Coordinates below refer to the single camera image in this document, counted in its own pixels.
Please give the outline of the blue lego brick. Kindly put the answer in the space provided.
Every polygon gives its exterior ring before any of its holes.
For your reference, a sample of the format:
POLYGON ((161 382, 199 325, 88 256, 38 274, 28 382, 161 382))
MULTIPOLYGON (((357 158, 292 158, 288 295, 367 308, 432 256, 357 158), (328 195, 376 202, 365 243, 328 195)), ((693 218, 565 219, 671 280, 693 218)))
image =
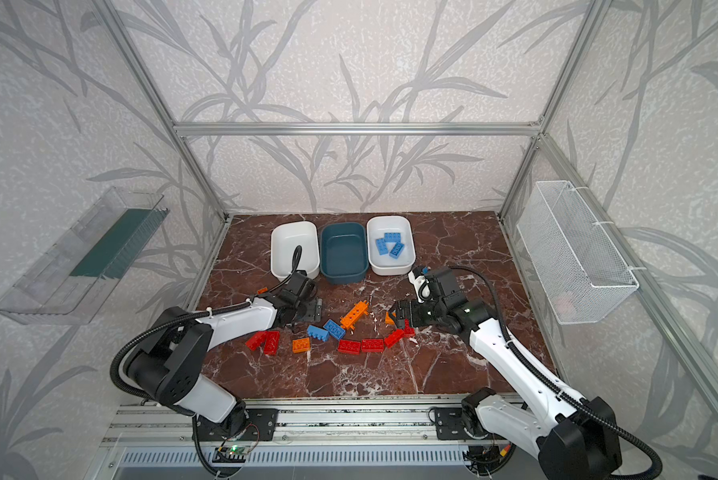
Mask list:
POLYGON ((384 240, 386 242, 398 243, 402 241, 402 235, 400 232, 385 232, 384 240))
POLYGON ((342 340, 346 335, 346 330, 333 320, 328 320, 324 324, 324 329, 329 333, 331 337, 335 338, 338 341, 342 340))
POLYGON ((388 242, 384 238, 377 238, 375 240, 375 245, 379 255, 389 254, 388 242))
POLYGON ((393 259, 398 259, 402 252, 405 249, 405 244, 402 242, 397 242, 393 248, 389 251, 389 256, 393 259))
POLYGON ((330 338, 330 333, 318 326, 315 325, 309 325, 307 328, 307 335, 310 338, 313 338, 315 340, 319 340, 322 342, 327 341, 330 338))

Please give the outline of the red lego brick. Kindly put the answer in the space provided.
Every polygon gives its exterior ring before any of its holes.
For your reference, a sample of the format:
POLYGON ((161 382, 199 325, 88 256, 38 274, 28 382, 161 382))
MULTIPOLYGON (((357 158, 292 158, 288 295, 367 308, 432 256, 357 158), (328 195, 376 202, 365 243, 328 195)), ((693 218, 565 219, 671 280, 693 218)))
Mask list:
POLYGON ((363 339, 361 341, 362 351, 365 353, 379 353, 383 352, 386 348, 385 340, 382 338, 378 339, 363 339))
POLYGON ((354 340, 340 340, 338 343, 340 353, 359 355, 362 352, 362 343, 354 340))
POLYGON ((405 336, 403 329, 396 329, 390 335, 384 338, 384 344, 387 348, 396 345, 405 336))
POLYGON ((245 345, 251 351, 257 351, 266 343, 267 338, 268 338, 267 331, 259 331, 259 332, 256 332, 249 340, 247 340, 245 342, 245 345))
POLYGON ((267 356, 275 356, 278 353, 281 340, 280 331, 268 331, 266 333, 266 340, 263 346, 263 352, 267 356))

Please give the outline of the blue lego brick front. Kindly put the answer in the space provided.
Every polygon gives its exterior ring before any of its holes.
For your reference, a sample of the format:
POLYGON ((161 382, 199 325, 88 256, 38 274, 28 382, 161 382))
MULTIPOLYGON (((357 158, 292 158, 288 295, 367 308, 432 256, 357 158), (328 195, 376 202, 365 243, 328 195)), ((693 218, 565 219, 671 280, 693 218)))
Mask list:
POLYGON ((389 256, 393 259, 398 259, 402 252, 405 249, 405 244, 402 242, 397 242, 393 248, 389 251, 389 256))

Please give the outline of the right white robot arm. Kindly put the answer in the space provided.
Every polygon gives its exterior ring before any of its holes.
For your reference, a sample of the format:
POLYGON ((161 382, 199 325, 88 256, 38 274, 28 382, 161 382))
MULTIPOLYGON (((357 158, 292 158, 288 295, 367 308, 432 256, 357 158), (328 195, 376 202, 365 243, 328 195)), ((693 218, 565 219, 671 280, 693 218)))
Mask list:
POLYGON ((450 265, 437 270, 413 267, 408 279, 412 301, 401 301, 394 320, 432 326, 458 336, 485 358, 526 403, 506 401, 484 387, 462 402, 463 423, 470 435, 496 434, 539 462, 549 479, 620 479, 621 445, 641 451, 649 466, 637 479, 657 479, 664 465, 646 442, 621 428, 614 410, 600 397, 586 398, 538 360, 510 331, 499 296, 486 285, 492 299, 470 299, 457 274, 466 268, 450 265))

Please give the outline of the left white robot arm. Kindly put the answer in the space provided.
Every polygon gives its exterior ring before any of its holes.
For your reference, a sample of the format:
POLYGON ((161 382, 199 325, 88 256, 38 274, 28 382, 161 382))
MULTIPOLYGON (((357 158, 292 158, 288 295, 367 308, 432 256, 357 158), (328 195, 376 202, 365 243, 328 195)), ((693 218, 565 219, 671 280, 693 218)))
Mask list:
POLYGON ((307 321, 318 298, 316 282, 300 268, 302 253, 303 247, 297 246, 284 280, 242 303, 194 312, 164 310, 150 329, 114 355, 112 383, 129 395, 217 425, 231 436, 239 434, 249 423, 245 403, 202 374, 205 358, 231 340, 251 334, 267 340, 271 333, 307 321))

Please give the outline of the red lego brick tilted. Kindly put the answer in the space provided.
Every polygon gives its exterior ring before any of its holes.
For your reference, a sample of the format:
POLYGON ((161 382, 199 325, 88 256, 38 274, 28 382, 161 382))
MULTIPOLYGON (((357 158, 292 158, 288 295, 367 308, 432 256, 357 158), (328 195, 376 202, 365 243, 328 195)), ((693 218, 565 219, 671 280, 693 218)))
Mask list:
POLYGON ((403 329, 396 329, 390 335, 384 338, 384 344, 387 348, 396 345, 405 336, 403 329))

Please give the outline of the long orange lego brick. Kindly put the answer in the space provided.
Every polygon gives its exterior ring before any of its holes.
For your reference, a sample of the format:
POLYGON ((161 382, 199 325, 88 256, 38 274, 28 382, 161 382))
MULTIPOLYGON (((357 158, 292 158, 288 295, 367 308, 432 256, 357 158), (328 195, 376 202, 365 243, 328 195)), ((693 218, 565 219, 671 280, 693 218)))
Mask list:
POLYGON ((340 326, 345 330, 354 330, 356 323, 369 314, 369 303, 360 301, 341 318, 340 326))

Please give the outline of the orange lego brick front left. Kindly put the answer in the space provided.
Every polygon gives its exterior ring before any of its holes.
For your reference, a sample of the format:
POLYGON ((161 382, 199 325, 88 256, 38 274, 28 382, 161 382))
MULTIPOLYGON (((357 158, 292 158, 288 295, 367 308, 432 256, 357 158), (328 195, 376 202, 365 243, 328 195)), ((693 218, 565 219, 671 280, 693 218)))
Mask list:
POLYGON ((311 350, 311 341, 309 338, 294 339, 292 341, 292 351, 296 354, 305 353, 311 350))

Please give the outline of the right white plastic bin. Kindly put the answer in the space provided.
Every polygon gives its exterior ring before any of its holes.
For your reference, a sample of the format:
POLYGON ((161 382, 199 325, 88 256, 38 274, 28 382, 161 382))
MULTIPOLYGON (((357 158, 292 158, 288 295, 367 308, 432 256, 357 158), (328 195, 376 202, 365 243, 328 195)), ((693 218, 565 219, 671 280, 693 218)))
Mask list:
MULTIPOLYGON (((387 215, 371 218, 366 224, 369 248, 369 263, 373 272, 380 276, 406 275, 414 266, 416 251, 413 239, 412 226, 404 216, 387 215), (388 255, 379 255, 375 240, 384 238, 385 232, 400 232, 405 249, 398 259, 388 255)), ((396 243, 388 242, 389 251, 396 243)))

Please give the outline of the white plastic bin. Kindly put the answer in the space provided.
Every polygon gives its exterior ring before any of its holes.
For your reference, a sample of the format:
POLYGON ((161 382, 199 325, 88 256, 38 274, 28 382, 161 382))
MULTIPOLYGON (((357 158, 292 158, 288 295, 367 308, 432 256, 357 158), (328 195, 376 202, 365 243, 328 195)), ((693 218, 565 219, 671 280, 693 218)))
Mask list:
MULTIPOLYGON (((371 218, 366 224, 369 248, 369 263, 373 272, 380 276, 406 275, 414 266, 416 251, 413 239, 412 226, 404 216, 387 215, 371 218), (400 232, 405 249, 398 259, 388 255, 379 255, 375 240, 384 238, 385 232, 400 232)), ((389 251, 396 243, 388 242, 389 251)))
POLYGON ((271 234, 271 272, 279 281, 291 273, 293 255, 298 246, 302 248, 298 268, 305 270, 311 279, 319 276, 320 252, 316 225, 300 221, 277 226, 271 234))

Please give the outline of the teal plastic bin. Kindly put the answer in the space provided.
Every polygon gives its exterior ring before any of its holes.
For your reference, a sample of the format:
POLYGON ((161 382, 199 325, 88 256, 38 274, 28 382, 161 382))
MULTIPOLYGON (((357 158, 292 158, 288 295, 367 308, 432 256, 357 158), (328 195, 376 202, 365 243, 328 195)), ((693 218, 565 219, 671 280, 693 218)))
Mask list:
POLYGON ((365 227, 357 222, 327 225, 320 236, 321 273, 333 285, 361 282, 369 268, 365 227))

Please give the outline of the left white plastic bin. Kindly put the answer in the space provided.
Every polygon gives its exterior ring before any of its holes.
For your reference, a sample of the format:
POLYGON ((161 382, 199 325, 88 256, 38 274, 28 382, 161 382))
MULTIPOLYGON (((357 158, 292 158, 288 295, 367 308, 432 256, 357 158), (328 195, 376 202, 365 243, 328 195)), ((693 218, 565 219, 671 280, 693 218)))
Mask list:
POLYGON ((279 281, 291 273, 293 255, 298 246, 302 248, 298 268, 305 270, 311 279, 319 276, 320 252, 316 225, 300 221, 277 226, 271 234, 271 272, 279 281))

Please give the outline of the left green circuit board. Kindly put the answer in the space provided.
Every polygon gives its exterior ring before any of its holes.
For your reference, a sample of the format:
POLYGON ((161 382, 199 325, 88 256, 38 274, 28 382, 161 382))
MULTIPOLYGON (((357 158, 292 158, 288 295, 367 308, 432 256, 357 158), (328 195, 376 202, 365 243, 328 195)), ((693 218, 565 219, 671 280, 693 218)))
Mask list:
POLYGON ((214 450, 212 462, 214 464, 245 463, 249 449, 246 446, 219 446, 214 450))

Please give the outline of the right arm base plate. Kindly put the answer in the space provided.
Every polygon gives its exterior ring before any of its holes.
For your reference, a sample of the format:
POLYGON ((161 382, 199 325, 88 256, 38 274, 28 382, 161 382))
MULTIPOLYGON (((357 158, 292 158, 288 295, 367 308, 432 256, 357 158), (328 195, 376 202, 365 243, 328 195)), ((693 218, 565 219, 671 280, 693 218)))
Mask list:
POLYGON ((434 424, 436 437, 440 441, 482 440, 487 433, 474 427, 464 416, 463 409, 433 407, 430 420, 434 424))

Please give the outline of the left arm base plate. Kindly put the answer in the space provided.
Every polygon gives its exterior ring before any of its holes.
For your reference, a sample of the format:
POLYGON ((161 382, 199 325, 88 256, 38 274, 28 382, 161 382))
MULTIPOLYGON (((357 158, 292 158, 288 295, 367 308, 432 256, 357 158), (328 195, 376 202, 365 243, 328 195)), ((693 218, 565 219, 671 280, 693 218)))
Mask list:
POLYGON ((234 441, 260 441, 270 442, 274 438, 279 410, 275 408, 253 408, 246 411, 246 419, 238 427, 229 430, 226 425, 215 424, 199 417, 197 420, 197 435, 200 442, 220 442, 222 440, 234 441))

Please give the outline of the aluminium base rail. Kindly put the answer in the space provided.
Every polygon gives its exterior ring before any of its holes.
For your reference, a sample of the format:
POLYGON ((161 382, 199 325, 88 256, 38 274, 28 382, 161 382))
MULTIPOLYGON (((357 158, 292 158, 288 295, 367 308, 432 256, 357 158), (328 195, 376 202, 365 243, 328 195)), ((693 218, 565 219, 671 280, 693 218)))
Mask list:
MULTIPOLYGON (((256 427, 227 445, 245 447, 504 444, 501 436, 482 440, 460 432, 451 416, 437 412, 461 407, 463 394, 249 399, 256 427)), ((192 420, 166 407, 123 406, 103 436, 103 447, 192 445, 192 420)))

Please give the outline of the clear plastic wall tray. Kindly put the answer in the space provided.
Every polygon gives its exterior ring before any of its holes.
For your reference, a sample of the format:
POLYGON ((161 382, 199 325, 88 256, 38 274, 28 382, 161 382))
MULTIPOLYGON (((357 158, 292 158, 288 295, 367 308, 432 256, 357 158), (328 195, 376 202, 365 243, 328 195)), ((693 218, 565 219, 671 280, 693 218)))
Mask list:
POLYGON ((0 297, 22 325, 90 323, 169 215, 164 196, 109 188, 0 297))

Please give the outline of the aluminium cage frame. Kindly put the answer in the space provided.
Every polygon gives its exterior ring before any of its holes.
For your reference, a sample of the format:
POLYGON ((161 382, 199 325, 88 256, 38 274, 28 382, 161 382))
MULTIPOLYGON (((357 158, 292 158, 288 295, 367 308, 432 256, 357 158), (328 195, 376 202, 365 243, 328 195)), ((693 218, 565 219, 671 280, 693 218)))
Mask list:
POLYGON ((588 51, 593 47, 612 1, 586 1, 583 4, 583 21, 567 55, 550 98, 540 117, 525 122, 187 122, 174 120, 167 103, 158 92, 156 83, 146 69, 124 20, 111 1, 95 1, 92 15, 112 38, 116 50, 123 56, 127 67, 145 94, 149 105, 165 128, 168 141, 187 162, 200 185, 210 193, 213 201, 219 199, 212 191, 207 175, 190 152, 188 136, 524 136, 530 146, 524 155, 519 171, 510 187, 505 202, 511 204, 521 183, 526 178, 537 154, 546 156, 555 171, 577 186, 583 202, 594 215, 602 219, 603 229, 614 247, 639 283, 638 298, 655 328, 660 332, 677 361, 703 397, 710 411, 718 419, 718 366, 700 341, 690 331, 687 322, 661 288, 657 278, 629 244, 622 229, 613 223, 611 216, 595 198, 586 181, 570 164, 550 133, 565 95, 571 90, 588 51))

